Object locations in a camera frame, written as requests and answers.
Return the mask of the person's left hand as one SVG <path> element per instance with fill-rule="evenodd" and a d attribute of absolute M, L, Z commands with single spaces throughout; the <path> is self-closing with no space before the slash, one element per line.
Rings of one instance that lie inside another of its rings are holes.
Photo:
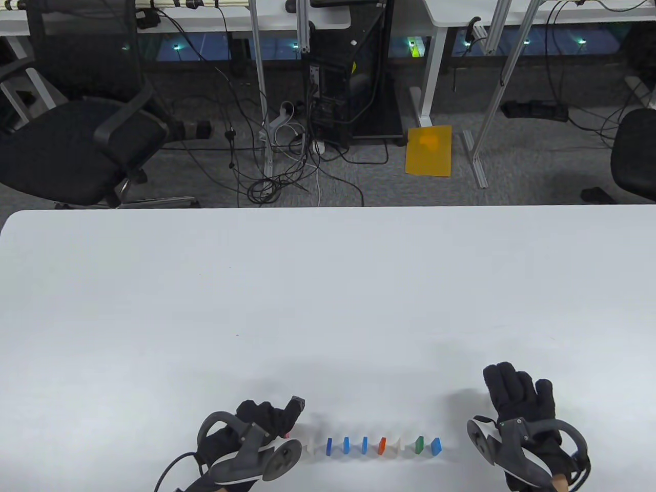
<path fill-rule="evenodd" d="M 194 454 L 207 471 L 186 490 L 249 491 L 258 481 L 288 473 L 302 457 L 302 443 L 288 434 L 304 406 L 293 396 L 285 408 L 246 400 L 234 413 L 211 413 L 200 426 Z"/>

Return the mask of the person's right hand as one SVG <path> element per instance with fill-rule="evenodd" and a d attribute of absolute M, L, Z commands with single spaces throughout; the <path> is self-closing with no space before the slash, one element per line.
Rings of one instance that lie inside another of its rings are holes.
<path fill-rule="evenodd" d="M 498 423 L 523 419 L 527 422 L 550 420 L 556 417 L 556 404 L 550 380 L 536 382 L 525 371 L 518 371 L 509 362 L 488 365 L 483 379 L 490 400 L 497 411 Z M 562 450 L 559 432 L 538 434 L 534 444 L 525 449 L 544 461 L 553 476 L 552 484 L 557 491 L 568 491 L 576 467 L 569 455 Z"/>

